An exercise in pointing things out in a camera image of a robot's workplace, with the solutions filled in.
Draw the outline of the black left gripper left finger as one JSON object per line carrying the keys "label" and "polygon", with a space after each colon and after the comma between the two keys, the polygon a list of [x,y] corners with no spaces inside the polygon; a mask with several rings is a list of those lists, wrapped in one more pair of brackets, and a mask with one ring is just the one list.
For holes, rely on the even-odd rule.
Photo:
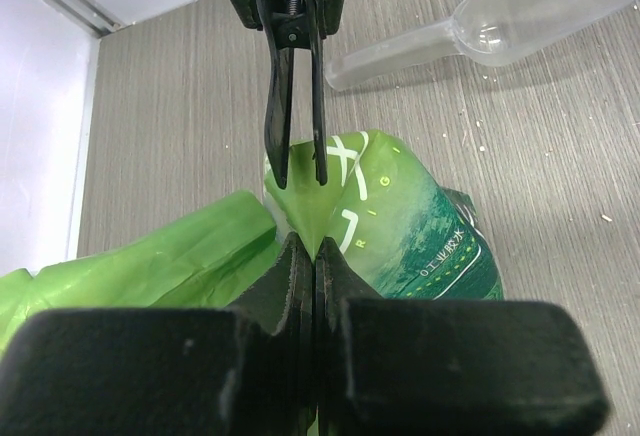
{"label": "black left gripper left finger", "polygon": [[5,435],[303,435],[312,264],[290,234],[221,309],[55,309],[1,361]]}

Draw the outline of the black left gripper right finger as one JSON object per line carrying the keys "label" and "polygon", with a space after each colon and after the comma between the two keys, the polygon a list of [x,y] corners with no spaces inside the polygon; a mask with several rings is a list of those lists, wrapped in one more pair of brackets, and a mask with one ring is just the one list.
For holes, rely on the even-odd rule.
{"label": "black left gripper right finger", "polygon": [[609,417],[560,306],[384,299],[329,238],[315,276],[323,435],[593,435]]}

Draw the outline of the green litter bag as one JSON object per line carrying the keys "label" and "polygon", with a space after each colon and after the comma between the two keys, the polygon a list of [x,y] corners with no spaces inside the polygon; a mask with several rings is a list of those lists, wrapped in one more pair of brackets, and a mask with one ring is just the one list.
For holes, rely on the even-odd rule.
{"label": "green litter bag", "polygon": [[120,248],[1,279],[1,340],[35,314],[73,307],[223,307],[297,233],[310,255],[334,239],[386,298],[499,300],[503,286],[462,192],[439,185],[398,138],[379,130],[327,141],[328,181],[311,142],[291,147],[285,188],[271,167],[261,196],[234,192]]}

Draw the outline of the clear plastic scoop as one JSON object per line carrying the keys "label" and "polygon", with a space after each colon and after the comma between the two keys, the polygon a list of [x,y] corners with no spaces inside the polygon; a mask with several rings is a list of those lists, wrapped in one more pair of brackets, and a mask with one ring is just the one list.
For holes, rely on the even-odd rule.
{"label": "clear plastic scoop", "polygon": [[524,59],[635,0],[463,0],[453,14],[337,57],[325,78],[344,91],[448,56],[487,67]]}

